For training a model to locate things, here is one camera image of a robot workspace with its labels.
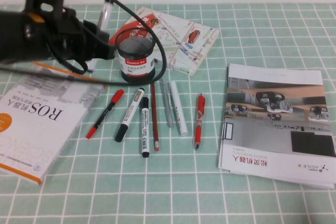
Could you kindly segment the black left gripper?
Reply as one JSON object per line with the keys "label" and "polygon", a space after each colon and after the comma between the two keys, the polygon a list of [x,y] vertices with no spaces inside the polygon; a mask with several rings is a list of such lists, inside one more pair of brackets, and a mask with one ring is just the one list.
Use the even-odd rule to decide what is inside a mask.
{"label": "black left gripper", "polygon": [[[44,59],[57,61],[89,61],[92,59],[112,60],[116,56],[116,47],[107,44],[109,33],[96,24],[84,20],[81,22],[74,9],[63,7],[44,11],[46,33],[44,35]],[[93,42],[86,28],[94,38],[102,42]]]}

